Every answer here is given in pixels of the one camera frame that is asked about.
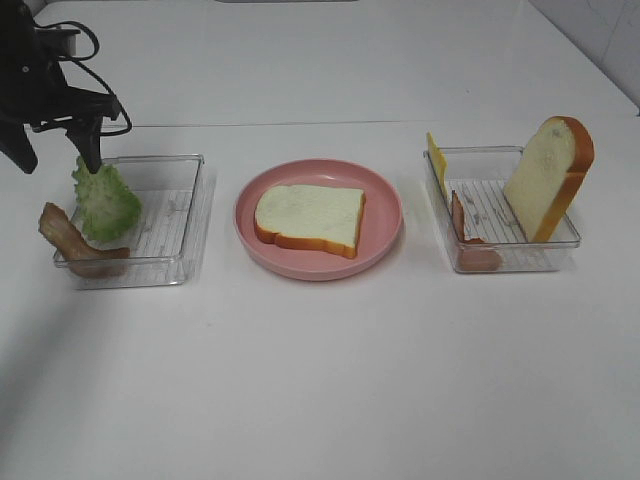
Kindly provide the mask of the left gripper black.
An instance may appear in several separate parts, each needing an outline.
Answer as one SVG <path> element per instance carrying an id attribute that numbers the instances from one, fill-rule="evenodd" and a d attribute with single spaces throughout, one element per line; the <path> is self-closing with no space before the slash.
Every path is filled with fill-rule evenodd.
<path id="1" fill-rule="evenodd" d="M 34 27 L 71 27 L 81 30 L 73 57 L 34 56 Z M 97 55 L 100 44 L 86 25 L 76 21 L 40 25 L 22 1 L 1 3 L 1 151 L 24 173 L 38 165 L 25 126 L 35 131 L 65 128 L 90 173 L 102 166 L 103 119 L 115 120 L 121 104 L 106 82 L 84 65 Z M 105 89 L 103 93 L 73 87 L 60 67 L 71 62 Z"/>

